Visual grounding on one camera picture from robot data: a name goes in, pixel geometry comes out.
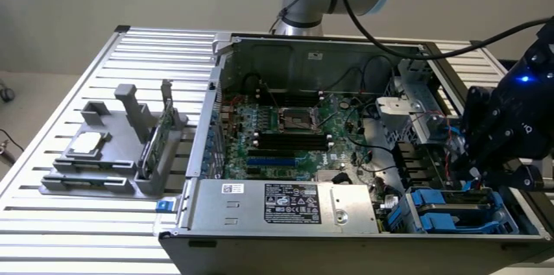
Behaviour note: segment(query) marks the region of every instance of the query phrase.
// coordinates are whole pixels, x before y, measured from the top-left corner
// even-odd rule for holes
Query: gray wall
[[[0,0],[0,69],[82,72],[117,24],[264,31],[280,0]],[[381,37],[468,40],[554,14],[552,0],[389,0],[362,24]],[[357,34],[326,16],[329,34]],[[532,30],[489,47],[517,58]]]

